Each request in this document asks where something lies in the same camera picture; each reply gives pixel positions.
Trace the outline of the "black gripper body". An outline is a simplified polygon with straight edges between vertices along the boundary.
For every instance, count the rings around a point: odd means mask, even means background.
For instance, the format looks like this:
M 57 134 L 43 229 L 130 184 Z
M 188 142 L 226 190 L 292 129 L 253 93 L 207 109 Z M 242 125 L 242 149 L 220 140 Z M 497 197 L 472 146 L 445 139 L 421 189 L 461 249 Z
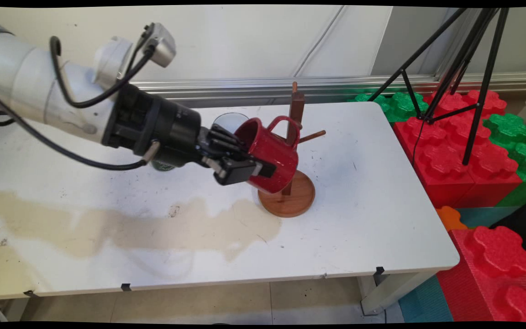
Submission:
M 154 160 L 182 167 L 202 160 L 196 148 L 201 129 L 198 111 L 126 84 L 117 93 L 102 144 L 143 156 L 156 140 Z

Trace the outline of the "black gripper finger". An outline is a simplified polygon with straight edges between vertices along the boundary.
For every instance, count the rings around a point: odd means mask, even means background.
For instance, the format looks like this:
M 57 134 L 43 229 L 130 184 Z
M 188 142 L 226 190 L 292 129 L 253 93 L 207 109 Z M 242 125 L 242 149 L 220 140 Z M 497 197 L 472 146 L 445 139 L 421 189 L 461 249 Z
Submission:
M 232 158 L 209 158 L 203 155 L 201 165 L 213 170 L 213 177 L 219 185 L 228 186 L 238 183 L 248 183 L 258 186 L 261 181 L 271 179 L 276 171 L 276 165 L 261 159 L 247 156 L 239 160 Z
M 215 152 L 231 157 L 243 156 L 246 153 L 246 144 L 218 124 L 211 125 L 207 133 L 207 146 Z

